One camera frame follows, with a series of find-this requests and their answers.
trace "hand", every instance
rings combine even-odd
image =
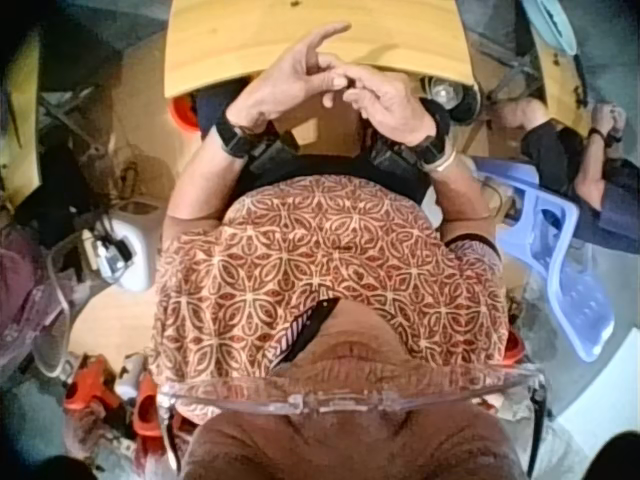
[[[614,105],[611,103],[599,103],[591,114],[591,123],[594,128],[607,135],[614,126]]]
[[[355,88],[344,93],[345,102],[359,110],[385,137],[413,147],[427,135],[436,134],[433,118],[412,95],[406,75],[347,64],[334,71],[355,81]]]
[[[64,443],[69,454],[79,460],[90,457],[107,430],[102,423],[106,412],[102,404],[91,402],[78,412],[67,412],[64,425]]]
[[[624,132],[624,127],[627,124],[627,112],[624,111],[623,108],[614,105],[613,106],[613,128],[611,129],[611,133],[613,133],[616,137],[622,137],[622,133]]]
[[[285,51],[229,106],[227,118],[231,124],[260,132],[269,120],[307,98],[346,87],[347,79],[332,70],[341,62],[317,49],[325,40],[350,28],[349,23],[320,27]]]

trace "sitting person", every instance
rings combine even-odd
[[[493,113],[499,124],[526,130],[522,153],[538,169],[540,185],[578,205],[575,238],[640,253],[640,169],[620,152],[624,110],[597,105],[586,140],[569,128],[556,131],[546,106],[533,98],[500,102]]]
[[[240,377],[349,392],[414,368],[502,361],[501,260],[480,184],[406,76],[316,52],[348,28],[313,32],[208,115],[215,128],[182,172],[164,226],[149,357],[160,386]],[[439,231],[416,182],[366,158],[302,156],[297,169],[245,176],[267,122],[311,96],[332,103],[327,94],[422,165],[415,177],[436,190]],[[442,401],[415,411],[179,409],[201,425],[181,478],[524,478],[495,417],[435,393]]]

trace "brown patterned shirt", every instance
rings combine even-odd
[[[155,380],[265,376],[293,319],[327,298],[373,308],[432,365],[499,362],[501,262],[482,242],[446,247],[418,205],[366,180],[303,177],[236,201],[222,225],[163,252]]]

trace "person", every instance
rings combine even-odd
[[[317,53],[348,29],[319,28],[246,88],[225,87],[241,90],[230,103],[215,102],[226,109],[210,120],[216,127],[182,172],[164,224],[149,355],[159,385],[241,377],[349,389],[417,366],[501,362],[505,292],[481,187],[450,141],[436,148],[442,123],[406,76]],[[342,96],[414,158],[425,142],[438,150],[426,169],[439,231],[414,184],[362,156],[300,156],[248,172],[237,145],[317,95],[326,106]],[[182,462],[189,480],[524,478],[498,420],[466,401],[399,412],[180,413],[200,424]]]
[[[533,98],[500,102],[493,118],[527,132],[521,150],[538,169],[540,185],[576,203],[575,238],[640,253],[640,169],[622,156],[624,110],[596,105],[586,140],[570,128],[557,132],[546,106]]]

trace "light blue plastic chair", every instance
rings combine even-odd
[[[614,315],[593,273],[565,258],[578,221],[578,208],[541,190],[538,173],[531,165],[489,158],[474,161],[480,177],[512,186],[519,198],[520,218],[514,225],[498,228],[498,246],[546,280],[553,315],[580,358],[594,361],[613,332]],[[544,218],[545,210],[547,217],[561,224],[560,230]]]

